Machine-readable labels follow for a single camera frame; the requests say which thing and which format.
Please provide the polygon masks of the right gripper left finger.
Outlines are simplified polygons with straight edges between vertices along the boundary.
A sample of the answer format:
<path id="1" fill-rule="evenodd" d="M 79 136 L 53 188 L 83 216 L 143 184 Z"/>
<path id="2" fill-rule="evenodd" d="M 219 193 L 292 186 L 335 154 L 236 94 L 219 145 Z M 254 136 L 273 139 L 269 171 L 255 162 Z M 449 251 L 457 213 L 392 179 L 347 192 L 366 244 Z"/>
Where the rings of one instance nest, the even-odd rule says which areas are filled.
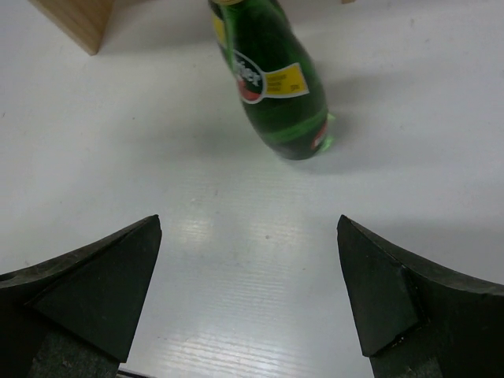
<path id="1" fill-rule="evenodd" d="M 161 246 L 145 217 L 1 275 L 3 377 L 115 377 L 128 359 Z"/>

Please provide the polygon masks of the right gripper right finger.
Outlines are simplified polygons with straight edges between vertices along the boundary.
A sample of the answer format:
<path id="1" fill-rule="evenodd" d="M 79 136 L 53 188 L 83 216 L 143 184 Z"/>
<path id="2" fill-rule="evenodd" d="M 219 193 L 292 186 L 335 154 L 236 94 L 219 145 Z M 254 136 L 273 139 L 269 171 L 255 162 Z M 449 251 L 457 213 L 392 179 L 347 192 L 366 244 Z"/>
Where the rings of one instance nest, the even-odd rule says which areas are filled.
<path id="1" fill-rule="evenodd" d="M 349 217 L 339 260 L 375 377 L 501 377 L 503 286 L 390 243 Z"/>

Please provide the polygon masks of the green glass bottle front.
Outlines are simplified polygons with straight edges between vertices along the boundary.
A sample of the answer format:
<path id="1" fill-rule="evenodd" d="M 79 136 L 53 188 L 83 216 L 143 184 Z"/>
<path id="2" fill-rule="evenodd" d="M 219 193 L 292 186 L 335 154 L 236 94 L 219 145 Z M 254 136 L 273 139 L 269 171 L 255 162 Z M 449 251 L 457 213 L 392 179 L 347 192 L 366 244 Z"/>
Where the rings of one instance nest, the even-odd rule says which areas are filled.
<path id="1" fill-rule="evenodd" d="M 213 30 L 245 114 L 282 158 L 305 160 L 328 136 L 326 95 L 315 64 L 278 1 L 211 1 Z"/>

